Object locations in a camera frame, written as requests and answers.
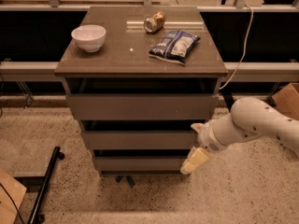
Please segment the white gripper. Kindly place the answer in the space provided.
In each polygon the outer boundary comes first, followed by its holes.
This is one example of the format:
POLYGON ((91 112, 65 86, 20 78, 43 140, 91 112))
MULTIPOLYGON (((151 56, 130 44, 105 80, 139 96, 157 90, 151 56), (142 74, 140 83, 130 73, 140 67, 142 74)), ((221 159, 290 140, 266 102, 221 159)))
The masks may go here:
POLYGON ((205 163, 209 159, 208 152, 218 152, 226 149, 213 132, 214 121, 207 123, 193 123, 191 127, 198 132, 198 142, 200 147, 193 147, 187 159, 182 163, 180 172, 188 175, 197 167, 205 163))

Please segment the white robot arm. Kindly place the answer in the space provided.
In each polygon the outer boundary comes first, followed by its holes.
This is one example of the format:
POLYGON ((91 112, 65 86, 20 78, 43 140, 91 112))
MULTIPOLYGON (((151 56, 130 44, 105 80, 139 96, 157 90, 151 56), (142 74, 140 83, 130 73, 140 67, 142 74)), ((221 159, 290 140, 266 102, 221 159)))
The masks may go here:
POLYGON ((210 152, 225 150, 261 136, 277 139, 299 156, 299 121, 289 118, 254 97, 236 100, 229 114, 207 123, 194 123, 198 146, 192 147, 180 172, 189 175, 209 159, 210 152))

